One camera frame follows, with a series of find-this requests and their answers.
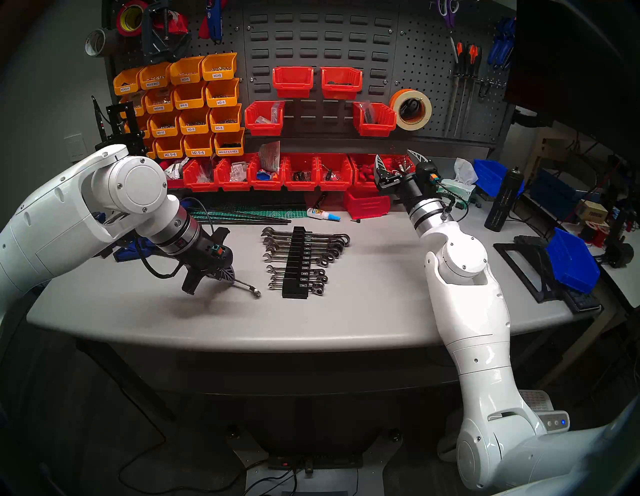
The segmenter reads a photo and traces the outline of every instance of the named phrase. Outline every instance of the screwdriver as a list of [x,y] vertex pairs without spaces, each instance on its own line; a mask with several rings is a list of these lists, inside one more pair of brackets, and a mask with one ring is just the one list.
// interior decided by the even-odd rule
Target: screwdriver
[[458,125],[460,124],[460,116],[462,115],[462,104],[465,100],[465,91],[467,90],[467,80],[471,77],[473,71],[473,64],[476,61],[477,47],[475,45],[467,45],[467,50],[464,56],[463,75],[465,78],[465,84],[462,86],[462,96],[460,97],[460,107],[458,107],[458,117],[456,118],[456,127],[453,130],[453,137],[455,138],[458,133]]
[[462,121],[462,130],[460,133],[465,132],[467,127],[467,120],[469,119],[469,110],[471,109],[471,102],[474,99],[474,92],[476,90],[476,83],[478,81],[478,72],[480,71],[480,62],[482,62],[482,47],[472,45],[474,54],[471,55],[471,67],[469,72],[471,73],[471,79],[473,80],[471,86],[471,93],[467,100],[467,109],[465,110],[465,119]]
[[451,118],[453,117],[453,109],[456,106],[456,97],[458,95],[458,85],[460,83],[460,74],[463,72],[464,57],[462,56],[462,43],[458,42],[456,51],[454,52],[456,64],[453,69],[453,89],[451,91],[451,99],[449,100],[449,108],[447,109],[447,119],[444,125],[444,133],[446,136],[451,126]]

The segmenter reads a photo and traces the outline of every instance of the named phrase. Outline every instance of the light switch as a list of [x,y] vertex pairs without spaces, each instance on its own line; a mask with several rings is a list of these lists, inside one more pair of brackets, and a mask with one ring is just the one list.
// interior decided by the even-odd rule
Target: light switch
[[86,157],[86,147],[82,134],[74,134],[65,138],[65,145],[67,146],[67,155],[72,162],[78,162]]

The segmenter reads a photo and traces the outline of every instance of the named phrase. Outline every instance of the tape roll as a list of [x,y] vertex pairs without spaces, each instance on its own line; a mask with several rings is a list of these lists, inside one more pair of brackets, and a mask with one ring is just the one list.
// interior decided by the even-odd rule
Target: tape roll
[[122,36],[140,36],[142,13],[147,5],[141,0],[131,0],[120,8],[116,16],[116,26]]
[[389,106],[397,115],[397,124],[407,131],[422,129],[431,118],[431,101],[417,90],[400,90],[391,97]]

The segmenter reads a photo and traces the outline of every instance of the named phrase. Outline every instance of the pegboard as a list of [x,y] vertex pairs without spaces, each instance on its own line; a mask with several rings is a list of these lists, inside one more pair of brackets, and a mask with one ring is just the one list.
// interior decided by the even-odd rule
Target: pegboard
[[[116,1],[111,5],[112,23],[122,3]],[[362,70],[363,85],[357,100],[388,104],[391,96],[403,88],[417,89],[429,97],[433,116],[425,128],[407,132],[398,127],[391,133],[392,139],[464,141],[489,147],[499,140],[508,110],[508,104],[502,100],[504,87],[492,86],[486,98],[478,99],[479,84],[474,86],[465,132],[459,130],[455,138],[452,136],[463,80],[451,131],[443,137],[453,55],[448,31],[435,3],[230,0],[223,10],[223,41],[219,45],[198,38],[204,17],[202,0],[174,0],[172,8],[189,20],[192,39],[185,56],[238,53],[236,77],[241,78],[243,109],[255,100],[278,99],[271,81],[274,67],[314,67],[314,87],[309,98],[286,101],[283,138],[359,137],[353,127],[352,102],[323,98],[319,68],[335,66]],[[461,3],[452,36],[465,46],[469,43],[482,46],[481,77],[506,82],[508,72],[493,71],[486,64],[486,55],[495,34],[495,23],[513,14],[513,10],[492,1]],[[116,74],[141,62],[140,48],[134,48],[129,54],[115,58]],[[470,88],[469,81],[465,104]]]

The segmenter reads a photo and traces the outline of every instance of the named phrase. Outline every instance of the red storage bin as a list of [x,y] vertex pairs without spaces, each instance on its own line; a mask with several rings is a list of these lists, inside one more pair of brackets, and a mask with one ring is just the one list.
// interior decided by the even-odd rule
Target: red storage bin
[[353,103],[353,126],[361,136],[379,136],[386,138],[396,128],[396,113],[384,103],[371,102],[376,114],[375,124],[367,124],[364,120],[364,110],[361,102]]
[[251,131],[252,136],[279,136],[284,122],[284,102],[278,108],[278,122],[272,124],[259,124],[255,120],[262,116],[271,120],[271,107],[276,103],[272,100],[253,102],[244,110],[244,126]]
[[[319,154],[318,156],[318,186],[321,191],[344,191],[353,183],[353,169],[347,154]],[[340,179],[325,180],[328,170],[339,174]]]
[[362,89],[362,71],[353,67],[321,67],[322,94],[330,100],[355,100]]
[[[169,166],[172,165],[174,162],[175,162],[175,160],[163,160],[162,162],[159,163],[159,165],[162,168],[162,170],[167,170],[169,168]],[[184,179],[169,179],[167,177],[166,178],[166,187],[167,187],[167,189],[184,188]]]
[[344,207],[352,219],[370,219],[389,213],[391,199],[368,191],[348,189],[344,192]]
[[[387,170],[400,170],[398,163],[402,163],[409,172],[415,172],[415,166],[408,155],[380,155],[380,158]],[[353,165],[353,189],[377,191],[378,188],[376,188],[373,179],[363,179],[360,176],[362,166],[365,166],[365,168],[371,167],[371,173],[373,174],[373,166],[376,161],[375,154],[349,154],[349,160]]]
[[[280,159],[280,171],[284,174],[284,185],[289,191],[313,191],[318,185],[318,158],[314,154],[284,154]],[[310,181],[295,181],[295,172],[311,173]]]
[[217,191],[216,170],[213,170],[213,182],[198,182],[200,167],[211,163],[210,158],[198,158],[189,160],[182,169],[184,185],[192,191]]
[[[236,162],[247,162],[246,167],[246,181],[243,182],[231,182],[229,177],[231,174],[231,164]],[[216,167],[216,183],[224,191],[249,191],[251,184],[249,183],[249,169],[252,167],[259,167],[260,160],[258,154],[245,154],[239,157],[223,158]]]
[[273,87],[278,98],[309,98],[314,87],[313,67],[274,67]]

